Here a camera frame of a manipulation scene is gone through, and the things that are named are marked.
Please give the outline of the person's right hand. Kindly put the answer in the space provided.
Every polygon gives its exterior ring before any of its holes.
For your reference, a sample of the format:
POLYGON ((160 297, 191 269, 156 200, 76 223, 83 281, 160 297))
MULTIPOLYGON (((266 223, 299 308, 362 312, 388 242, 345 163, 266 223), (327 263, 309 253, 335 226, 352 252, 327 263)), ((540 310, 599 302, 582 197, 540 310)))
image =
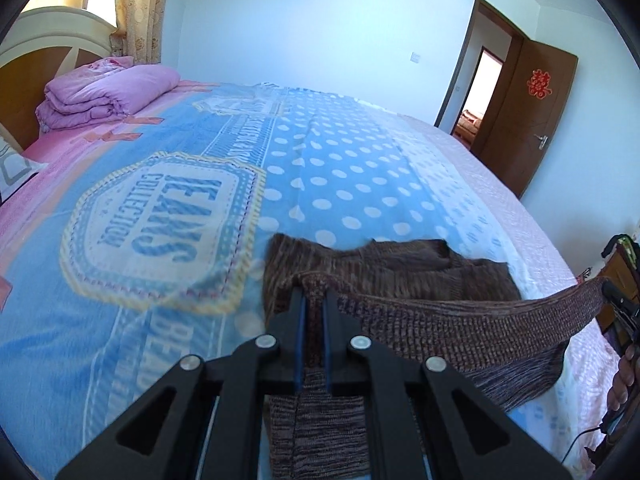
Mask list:
POLYGON ((618 371, 613 377, 612 387, 608 390, 608 409, 618 411, 631 396, 631 389, 639 381, 639 347, 630 344, 620 358, 618 371))

